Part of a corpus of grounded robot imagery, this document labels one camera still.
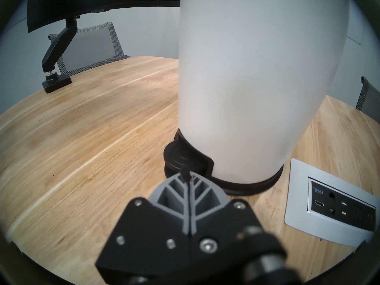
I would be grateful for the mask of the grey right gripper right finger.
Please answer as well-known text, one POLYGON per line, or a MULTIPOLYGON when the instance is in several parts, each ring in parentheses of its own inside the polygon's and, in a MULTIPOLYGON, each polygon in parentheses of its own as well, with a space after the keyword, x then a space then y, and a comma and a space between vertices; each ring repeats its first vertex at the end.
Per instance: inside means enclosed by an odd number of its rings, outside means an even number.
POLYGON ((249 203, 230 199, 215 183, 191 173, 189 187, 190 264, 232 267, 259 250, 254 237, 263 228, 249 203))

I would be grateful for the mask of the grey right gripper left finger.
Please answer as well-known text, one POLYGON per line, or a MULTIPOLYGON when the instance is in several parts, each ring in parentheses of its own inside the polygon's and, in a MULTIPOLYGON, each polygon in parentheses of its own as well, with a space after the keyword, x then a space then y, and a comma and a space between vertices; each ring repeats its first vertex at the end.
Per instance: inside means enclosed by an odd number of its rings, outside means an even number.
POLYGON ((189 264, 189 190, 180 174, 132 199, 95 266, 102 278, 155 278, 189 264))

